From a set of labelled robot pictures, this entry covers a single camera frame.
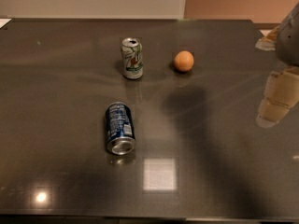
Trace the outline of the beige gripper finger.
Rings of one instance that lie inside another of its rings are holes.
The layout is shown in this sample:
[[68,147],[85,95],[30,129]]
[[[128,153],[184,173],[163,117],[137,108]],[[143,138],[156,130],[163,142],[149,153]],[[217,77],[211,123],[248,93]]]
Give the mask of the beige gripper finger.
[[258,108],[256,122],[260,127],[277,125],[299,102],[299,67],[288,66],[271,72]]
[[278,36],[278,26],[270,31],[265,31],[263,37],[259,39],[255,45],[257,49],[264,51],[271,51],[276,49],[276,42]]

